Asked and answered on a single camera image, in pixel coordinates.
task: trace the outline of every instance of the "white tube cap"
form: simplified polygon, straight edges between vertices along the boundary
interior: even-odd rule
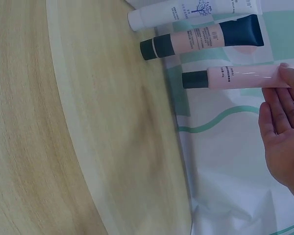
[[[133,31],[145,28],[140,10],[135,10],[127,14],[128,23]]]

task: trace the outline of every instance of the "navy blue tube end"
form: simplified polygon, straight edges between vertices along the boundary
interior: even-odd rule
[[[257,15],[250,15],[236,21],[220,24],[226,47],[230,46],[264,46]]]

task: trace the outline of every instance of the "wood grain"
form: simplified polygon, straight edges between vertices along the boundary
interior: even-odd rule
[[[145,62],[121,0],[48,0],[57,84],[86,183],[109,234],[190,232],[160,61]]]
[[[46,3],[0,0],[0,235],[107,234],[59,99]]]
[[[188,235],[159,61],[122,0],[0,0],[0,235]]]

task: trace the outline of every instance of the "fingernail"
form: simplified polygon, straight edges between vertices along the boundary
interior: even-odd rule
[[[286,68],[288,68],[290,65],[288,64],[288,63],[281,63],[280,64],[280,67],[281,68],[284,68],[284,69],[286,69]]]

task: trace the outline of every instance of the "pink cosmetic tube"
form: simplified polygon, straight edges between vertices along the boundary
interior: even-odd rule
[[[280,77],[279,65],[211,67],[183,73],[182,81],[185,89],[289,88]]]

